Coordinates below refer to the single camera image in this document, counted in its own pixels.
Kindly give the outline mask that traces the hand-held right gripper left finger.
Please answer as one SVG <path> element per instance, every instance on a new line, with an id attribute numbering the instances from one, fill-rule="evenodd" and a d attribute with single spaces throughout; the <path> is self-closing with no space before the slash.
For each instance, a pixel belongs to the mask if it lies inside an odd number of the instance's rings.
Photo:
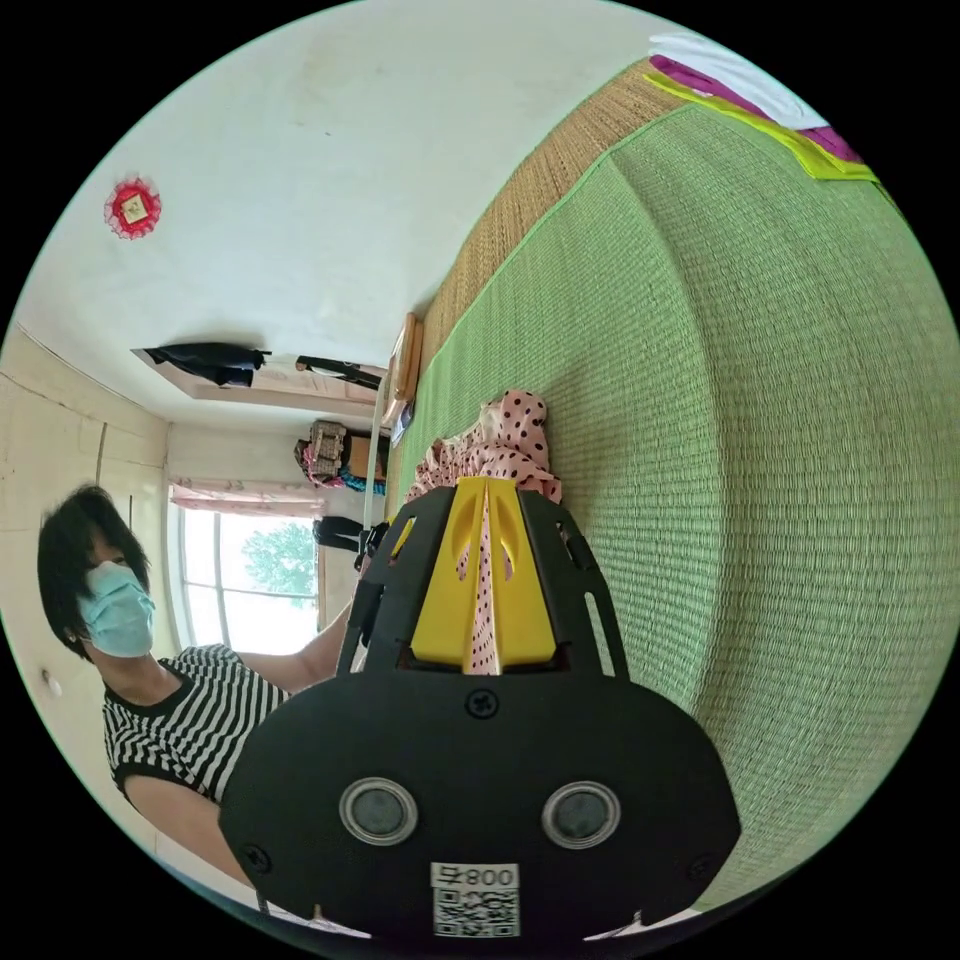
<path id="1" fill-rule="evenodd" d="M 439 545 L 411 642 L 421 663 L 471 663 L 486 485 L 482 477 L 463 478 L 441 491 Z"/>

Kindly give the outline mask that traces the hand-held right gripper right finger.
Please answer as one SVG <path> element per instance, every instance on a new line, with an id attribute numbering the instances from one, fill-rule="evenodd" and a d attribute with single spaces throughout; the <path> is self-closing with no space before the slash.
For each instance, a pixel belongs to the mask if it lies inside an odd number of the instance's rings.
<path id="1" fill-rule="evenodd" d="M 548 663 L 556 652 L 550 618 L 521 510 L 506 479 L 487 482 L 490 609 L 500 663 Z"/>

